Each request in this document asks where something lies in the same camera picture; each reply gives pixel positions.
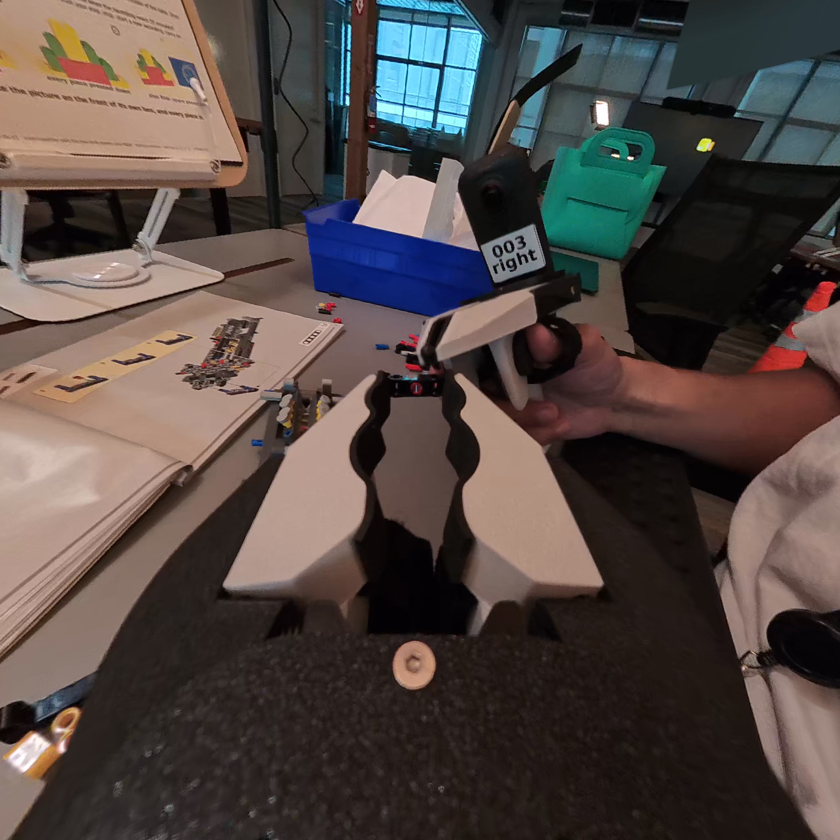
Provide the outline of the pile of yellow lego pieces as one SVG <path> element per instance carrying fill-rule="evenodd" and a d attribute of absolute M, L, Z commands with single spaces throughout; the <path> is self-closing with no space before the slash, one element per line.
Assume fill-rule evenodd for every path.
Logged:
<path fill-rule="evenodd" d="M 45 731 L 30 731 L 18 740 L 6 751 L 3 763 L 27 779 L 43 780 L 67 752 L 80 719 L 79 707 L 62 710 Z"/>

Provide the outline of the large paned window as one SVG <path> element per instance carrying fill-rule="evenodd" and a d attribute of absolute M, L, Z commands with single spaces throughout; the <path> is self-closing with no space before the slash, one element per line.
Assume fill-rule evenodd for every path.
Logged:
<path fill-rule="evenodd" d="M 465 136 L 483 44 L 478 28 L 461 16 L 380 19 L 377 117 L 408 129 Z"/>

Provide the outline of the black mesh office chair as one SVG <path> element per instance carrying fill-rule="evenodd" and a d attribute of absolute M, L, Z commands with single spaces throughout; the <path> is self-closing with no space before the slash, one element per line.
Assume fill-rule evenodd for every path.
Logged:
<path fill-rule="evenodd" d="M 623 268 L 636 346 L 656 362 L 700 370 L 718 335 L 838 195 L 836 165 L 713 154 Z"/>

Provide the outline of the crumpled white paper bag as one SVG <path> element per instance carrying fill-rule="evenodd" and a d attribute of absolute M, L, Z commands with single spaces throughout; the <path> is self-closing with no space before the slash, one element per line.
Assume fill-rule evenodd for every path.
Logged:
<path fill-rule="evenodd" d="M 464 170 L 459 161 L 445 158 L 435 183 L 415 175 L 394 177 L 383 171 L 353 223 L 477 251 L 476 237 L 458 192 Z"/>

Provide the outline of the small black lego connector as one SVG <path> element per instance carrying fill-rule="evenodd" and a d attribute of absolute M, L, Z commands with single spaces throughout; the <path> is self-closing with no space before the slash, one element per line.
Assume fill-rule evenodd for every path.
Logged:
<path fill-rule="evenodd" d="M 414 376 L 401 374 L 389 374 L 386 376 L 392 398 L 420 398 L 440 397 L 445 387 L 445 377 L 440 374 L 421 372 Z M 424 394 L 422 396 L 411 396 L 410 384 L 413 381 L 424 383 Z"/>

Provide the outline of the black metal pole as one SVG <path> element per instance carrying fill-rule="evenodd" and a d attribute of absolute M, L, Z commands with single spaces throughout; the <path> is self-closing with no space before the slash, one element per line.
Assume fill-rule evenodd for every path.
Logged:
<path fill-rule="evenodd" d="M 257 78 L 261 120 L 261 148 L 266 181 L 266 202 L 269 228 L 280 229 L 280 169 L 278 162 L 275 93 L 273 87 L 268 1 L 254 1 Z"/>

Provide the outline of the black badge reel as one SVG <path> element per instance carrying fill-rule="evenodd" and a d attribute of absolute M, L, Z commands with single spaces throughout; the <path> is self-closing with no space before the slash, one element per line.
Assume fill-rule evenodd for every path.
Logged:
<path fill-rule="evenodd" d="M 787 669 L 824 688 L 839 689 L 839 611 L 804 608 L 777 613 L 766 628 L 766 648 L 739 659 L 743 676 Z"/>

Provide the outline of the dark green flat board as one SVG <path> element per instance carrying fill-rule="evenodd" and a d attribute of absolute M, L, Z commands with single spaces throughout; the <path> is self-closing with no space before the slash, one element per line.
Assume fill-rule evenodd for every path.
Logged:
<path fill-rule="evenodd" d="M 594 296 L 600 288 L 600 267 L 596 260 L 570 255 L 560 249 L 551 249 L 555 270 L 580 277 L 581 293 Z"/>

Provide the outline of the blue plastic bin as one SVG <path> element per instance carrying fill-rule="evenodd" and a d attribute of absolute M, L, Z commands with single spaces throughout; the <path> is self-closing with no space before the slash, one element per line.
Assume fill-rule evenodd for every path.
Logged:
<path fill-rule="evenodd" d="M 317 292 L 433 317 L 491 292 L 480 253 L 354 222 L 356 199 L 305 211 Z"/>

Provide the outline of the person's right hand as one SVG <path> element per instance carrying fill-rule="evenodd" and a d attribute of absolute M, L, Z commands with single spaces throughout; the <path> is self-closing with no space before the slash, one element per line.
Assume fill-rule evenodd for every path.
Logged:
<path fill-rule="evenodd" d="M 590 438 L 610 430 L 613 405 L 623 382 L 620 357 L 599 330 L 577 324 L 581 351 L 575 366 L 542 384 L 542 396 L 516 410 L 499 408 L 541 446 Z"/>

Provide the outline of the teal carrier box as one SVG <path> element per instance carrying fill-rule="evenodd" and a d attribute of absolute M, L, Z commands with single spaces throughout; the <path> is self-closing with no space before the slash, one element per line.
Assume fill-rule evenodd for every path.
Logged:
<path fill-rule="evenodd" d="M 541 205 L 549 245 L 623 259 L 666 171 L 655 150 L 650 134 L 617 127 L 559 147 Z"/>

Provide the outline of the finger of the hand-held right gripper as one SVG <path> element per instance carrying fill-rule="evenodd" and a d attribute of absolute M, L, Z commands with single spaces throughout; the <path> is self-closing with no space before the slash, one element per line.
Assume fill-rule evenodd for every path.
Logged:
<path fill-rule="evenodd" d="M 525 329 L 538 319 L 534 297 L 494 297 L 434 319 L 434 362 L 445 363 Z"/>
<path fill-rule="evenodd" d="M 455 332 L 453 313 L 442 313 L 429 319 L 418 341 L 418 362 L 422 368 L 445 368 L 452 357 Z"/>

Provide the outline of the thick open lego instruction booklet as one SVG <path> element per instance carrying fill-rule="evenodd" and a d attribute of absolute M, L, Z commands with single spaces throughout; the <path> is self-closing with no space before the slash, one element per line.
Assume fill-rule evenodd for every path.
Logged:
<path fill-rule="evenodd" d="M 100 429 L 2 402 L 2 658 L 193 467 L 200 446 L 185 411 L 118 415 Z"/>

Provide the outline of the brown wooden post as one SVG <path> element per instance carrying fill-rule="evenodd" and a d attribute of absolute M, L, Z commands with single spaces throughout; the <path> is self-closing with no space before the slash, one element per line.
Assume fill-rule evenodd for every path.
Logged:
<path fill-rule="evenodd" d="M 366 195 L 369 156 L 369 107 L 375 100 L 377 2 L 352 1 L 350 105 L 346 143 L 346 198 L 362 202 Z"/>

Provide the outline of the black perforated panel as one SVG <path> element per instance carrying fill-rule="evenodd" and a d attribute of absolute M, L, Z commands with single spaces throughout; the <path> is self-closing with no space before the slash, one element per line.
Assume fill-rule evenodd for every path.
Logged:
<path fill-rule="evenodd" d="M 709 624 L 726 631 L 684 456 L 620 434 L 563 444 L 562 457 L 654 545 Z"/>

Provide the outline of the person's torso in white shirt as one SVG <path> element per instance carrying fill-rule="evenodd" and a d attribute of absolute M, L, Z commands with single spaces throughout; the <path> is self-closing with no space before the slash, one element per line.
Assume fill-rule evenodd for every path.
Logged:
<path fill-rule="evenodd" d="M 838 608 L 838 417 L 755 478 L 731 520 L 718 573 L 739 654 L 770 647 L 797 607 Z M 838 689 L 772 668 L 745 687 L 764 754 L 817 838 L 838 838 Z"/>

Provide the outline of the person's right forearm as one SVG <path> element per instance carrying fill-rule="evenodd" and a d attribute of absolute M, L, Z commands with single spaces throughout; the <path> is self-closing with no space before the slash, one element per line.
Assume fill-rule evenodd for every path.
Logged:
<path fill-rule="evenodd" d="M 622 360 L 606 428 L 757 475 L 839 415 L 838 384 L 816 367 L 738 375 Z"/>

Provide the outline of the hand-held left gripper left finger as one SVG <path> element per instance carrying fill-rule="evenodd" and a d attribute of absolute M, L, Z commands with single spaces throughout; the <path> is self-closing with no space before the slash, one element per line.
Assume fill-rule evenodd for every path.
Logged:
<path fill-rule="evenodd" d="M 374 482 L 391 411 L 370 374 L 289 447 L 224 580 L 235 597 L 328 603 L 353 626 L 385 569 L 387 526 Z"/>

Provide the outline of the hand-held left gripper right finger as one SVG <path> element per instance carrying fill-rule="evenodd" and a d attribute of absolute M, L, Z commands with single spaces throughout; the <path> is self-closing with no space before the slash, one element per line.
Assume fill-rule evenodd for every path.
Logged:
<path fill-rule="evenodd" d="M 472 595 L 466 631 L 500 603 L 594 597 L 603 579 L 542 448 L 463 374 L 447 374 L 446 456 L 457 480 L 443 578 Z"/>

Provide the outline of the long lego chassis assembly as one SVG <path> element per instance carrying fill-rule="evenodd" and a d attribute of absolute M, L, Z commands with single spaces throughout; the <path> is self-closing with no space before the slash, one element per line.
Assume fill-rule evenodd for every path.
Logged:
<path fill-rule="evenodd" d="M 315 391 L 304 391 L 295 379 L 261 392 L 260 399 L 269 406 L 262 438 L 251 441 L 259 450 L 259 462 L 283 458 L 314 424 L 329 413 L 343 395 L 333 390 L 331 380 L 323 379 Z"/>

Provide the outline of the lego instruction sheet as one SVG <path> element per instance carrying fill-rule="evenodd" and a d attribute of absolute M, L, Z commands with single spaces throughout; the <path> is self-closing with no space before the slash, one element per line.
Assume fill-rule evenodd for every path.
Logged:
<path fill-rule="evenodd" d="M 2 408 L 109 434 L 200 469 L 340 335 L 330 316 L 196 292 L 2 370 Z"/>

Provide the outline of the orange traffic cone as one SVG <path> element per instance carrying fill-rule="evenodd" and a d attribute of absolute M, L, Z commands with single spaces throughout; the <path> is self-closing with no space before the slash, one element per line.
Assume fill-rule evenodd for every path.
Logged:
<path fill-rule="evenodd" d="M 804 307 L 797 314 L 771 346 L 762 354 L 749 370 L 750 373 L 768 371 L 789 371 L 802 368 L 805 358 L 805 345 L 795 335 L 798 324 L 819 312 L 828 309 L 839 297 L 839 284 L 822 281 L 818 284 Z"/>

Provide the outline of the pile of mixed lego pieces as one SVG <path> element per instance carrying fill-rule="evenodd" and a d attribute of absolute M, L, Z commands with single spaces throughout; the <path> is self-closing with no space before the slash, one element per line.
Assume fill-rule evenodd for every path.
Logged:
<path fill-rule="evenodd" d="M 375 342 L 373 346 L 377 352 L 393 352 L 401 358 L 404 367 L 408 371 L 412 373 L 419 373 L 423 370 L 423 368 L 419 363 L 417 353 L 418 341 L 418 336 L 411 333 L 408 335 L 407 339 L 396 342 L 394 344 Z"/>

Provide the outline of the large black screen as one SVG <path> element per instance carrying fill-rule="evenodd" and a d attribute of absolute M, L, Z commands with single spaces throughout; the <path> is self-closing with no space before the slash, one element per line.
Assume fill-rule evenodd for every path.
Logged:
<path fill-rule="evenodd" d="M 763 122 L 736 116 L 720 103 L 668 97 L 660 104 L 634 101 L 623 127 L 654 141 L 654 164 L 665 173 L 658 194 L 681 197 L 712 155 L 740 160 L 758 137 Z"/>

